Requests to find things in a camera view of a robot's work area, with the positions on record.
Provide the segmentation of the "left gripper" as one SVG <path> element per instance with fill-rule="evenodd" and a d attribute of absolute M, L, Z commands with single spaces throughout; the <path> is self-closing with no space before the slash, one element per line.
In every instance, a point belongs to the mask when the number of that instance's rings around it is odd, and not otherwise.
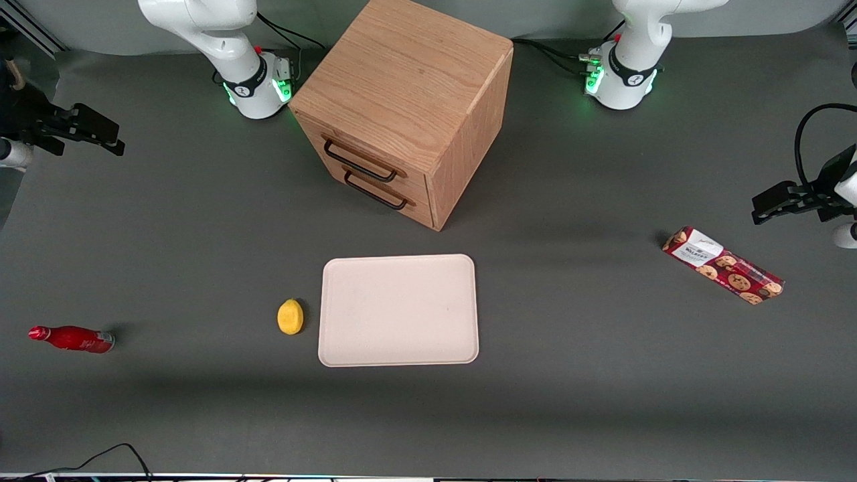
<path fill-rule="evenodd" d="M 810 182 L 801 173 L 805 190 L 793 181 L 783 181 L 769 188 L 768 195 L 753 196 L 753 224 L 799 211 L 817 213 L 820 222 L 855 217 L 855 168 L 855 146 L 850 145 L 826 161 L 815 180 Z"/>

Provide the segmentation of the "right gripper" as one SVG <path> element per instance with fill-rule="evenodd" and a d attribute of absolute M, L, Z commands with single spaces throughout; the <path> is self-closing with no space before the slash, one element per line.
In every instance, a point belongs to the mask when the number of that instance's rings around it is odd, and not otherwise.
<path fill-rule="evenodd" d="M 34 86 L 8 90 L 8 140 L 37 147 L 52 155 L 64 153 L 64 141 L 77 141 L 71 126 L 62 119 L 62 109 L 54 106 Z M 119 126 L 106 116 L 82 103 L 71 109 L 74 134 L 116 156 L 125 154 L 125 143 L 119 139 Z"/>

